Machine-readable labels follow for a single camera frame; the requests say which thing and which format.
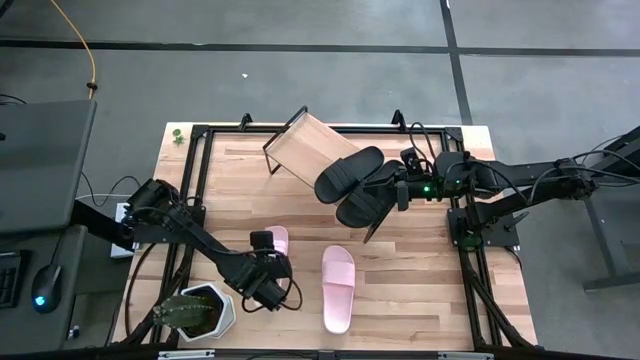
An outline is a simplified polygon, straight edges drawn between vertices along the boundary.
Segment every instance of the gray floor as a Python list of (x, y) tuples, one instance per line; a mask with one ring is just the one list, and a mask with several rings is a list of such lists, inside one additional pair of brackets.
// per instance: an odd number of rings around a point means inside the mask
[[(437, 0), (60, 0), (88, 39), (444, 46)], [(638, 48), (634, 0), (450, 0), (459, 46)], [(17, 1), (0, 36), (73, 39), (48, 1)], [(301, 105), (327, 122), (460, 124), (447, 55), (95, 51), (100, 90), (85, 172), (98, 192), (151, 176), (168, 121), (283, 121)], [(640, 58), (463, 56), (473, 123), (499, 160), (545, 161), (638, 125)], [(86, 96), (81, 50), (0, 48), (0, 93)], [(132, 191), (130, 184), (120, 192)], [(519, 225), (541, 345), (639, 358), (640, 286), (586, 294), (605, 275), (584, 205), (554, 201)]]

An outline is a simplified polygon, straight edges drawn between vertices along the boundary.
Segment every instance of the white hexagonal pot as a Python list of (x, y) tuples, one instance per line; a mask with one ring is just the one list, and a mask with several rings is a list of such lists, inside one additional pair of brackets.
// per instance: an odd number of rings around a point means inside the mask
[(209, 296), (217, 296), (218, 299), (222, 302), (222, 311), (220, 312), (220, 319), (218, 319), (218, 324), (216, 325), (216, 328), (213, 329), (213, 331), (208, 332), (206, 334), (198, 335), (196, 337), (191, 337), (187, 333), (185, 333), (181, 328), (178, 328), (177, 329), (178, 333), (187, 342), (199, 340), (205, 337), (212, 337), (214, 339), (219, 339), (236, 322), (236, 309), (233, 306), (233, 299), (231, 298), (231, 296), (223, 293), (220, 289), (218, 289), (214, 283), (206, 283), (198, 286), (193, 286), (193, 287), (182, 290), (180, 294), (206, 296), (201, 293), (202, 291), (206, 291), (207, 293), (209, 293), (210, 294)]

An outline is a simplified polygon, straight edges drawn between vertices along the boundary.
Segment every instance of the potted cactus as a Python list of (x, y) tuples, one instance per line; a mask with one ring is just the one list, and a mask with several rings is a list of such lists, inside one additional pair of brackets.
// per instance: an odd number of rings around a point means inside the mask
[(153, 321), (167, 325), (187, 342), (220, 338), (236, 321), (231, 296), (213, 283), (194, 286), (153, 307)]

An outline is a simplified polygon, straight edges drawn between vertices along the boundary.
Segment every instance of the computer monitor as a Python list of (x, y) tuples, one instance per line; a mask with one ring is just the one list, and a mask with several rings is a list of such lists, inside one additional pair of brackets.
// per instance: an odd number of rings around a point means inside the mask
[(95, 111), (91, 100), (0, 106), (0, 241), (69, 223)]

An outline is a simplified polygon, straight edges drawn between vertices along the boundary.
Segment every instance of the pink slide sandal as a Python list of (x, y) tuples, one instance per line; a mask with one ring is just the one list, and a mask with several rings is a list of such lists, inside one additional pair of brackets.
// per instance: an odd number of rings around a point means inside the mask
[[(271, 231), (273, 233), (273, 248), (276, 251), (280, 251), (281, 253), (288, 255), (289, 254), (289, 232), (284, 226), (269, 226), (265, 228), (266, 231)], [(278, 285), (282, 286), (282, 280), (278, 279)], [(256, 306), (260, 306), (257, 301), (254, 301)]]
[(340, 246), (329, 246), (322, 255), (324, 327), (332, 334), (344, 334), (351, 325), (356, 267), (353, 257)]

